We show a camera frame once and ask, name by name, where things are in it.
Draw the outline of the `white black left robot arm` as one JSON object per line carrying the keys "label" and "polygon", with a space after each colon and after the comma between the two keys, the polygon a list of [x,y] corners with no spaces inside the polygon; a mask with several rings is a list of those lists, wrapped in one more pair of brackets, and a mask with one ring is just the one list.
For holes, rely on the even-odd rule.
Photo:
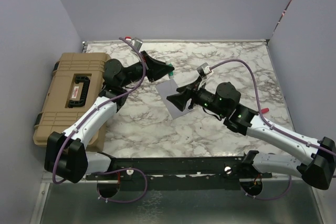
{"label": "white black left robot arm", "polygon": [[86,151],[92,137],[125,104],[130,91],[126,86],[135,82],[141,85],[144,79],[155,82],[174,71],[170,63],[150,57],[146,51],[139,53],[140,61],[124,67],[118,59],[104,64],[103,87],[89,110],[62,133],[52,132],[47,140],[45,170],[59,176],[63,181],[77,183],[84,175],[99,174],[104,179],[115,175],[116,166],[112,157]]}

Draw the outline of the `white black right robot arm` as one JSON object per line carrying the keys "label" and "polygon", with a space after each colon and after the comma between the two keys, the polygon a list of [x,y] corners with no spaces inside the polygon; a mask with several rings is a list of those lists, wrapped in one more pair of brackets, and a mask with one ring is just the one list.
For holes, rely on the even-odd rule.
{"label": "white black right robot arm", "polygon": [[176,94],[167,96],[167,100],[180,111],[199,105],[220,117],[230,131],[263,140],[287,153],[282,156],[256,152],[241,164],[246,177],[259,172],[286,174],[327,190],[335,172],[335,142],[328,137],[318,140],[304,136],[275,124],[240,104],[240,97],[241,93],[230,82],[220,83],[211,93],[194,81],[177,88]]}

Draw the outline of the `green white glue stick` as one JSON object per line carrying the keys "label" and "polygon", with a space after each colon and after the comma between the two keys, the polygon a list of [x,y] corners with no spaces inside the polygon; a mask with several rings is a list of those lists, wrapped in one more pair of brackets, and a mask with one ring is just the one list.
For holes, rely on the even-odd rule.
{"label": "green white glue stick", "polygon": [[168,73],[168,77],[169,77],[169,79],[173,79],[173,78],[174,78],[174,67],[173,67],[171,61],[170,61],[170,60],[166,60],[166,61],[165,61],[165,64],[166,64],[166,65],[169,67],[169,69],[170,69],[170,72]]}

